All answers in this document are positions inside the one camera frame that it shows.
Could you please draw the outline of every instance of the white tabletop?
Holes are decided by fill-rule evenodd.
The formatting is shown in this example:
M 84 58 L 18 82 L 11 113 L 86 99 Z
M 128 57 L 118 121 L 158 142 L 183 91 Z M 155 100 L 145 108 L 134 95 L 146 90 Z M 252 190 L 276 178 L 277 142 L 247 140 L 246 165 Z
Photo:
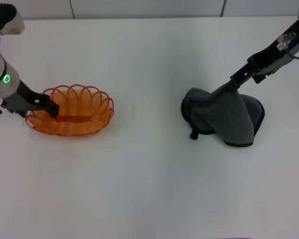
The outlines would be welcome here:
M 266 116 L 248 148 L 189 138 L 180 104 L 213 91 L 296 17 L 26 21 L 2 54 L 34 91 L 107 92 L 88 137 L 0 116 L 0 239 L 299 239 L 299 61 L 240 93 Z

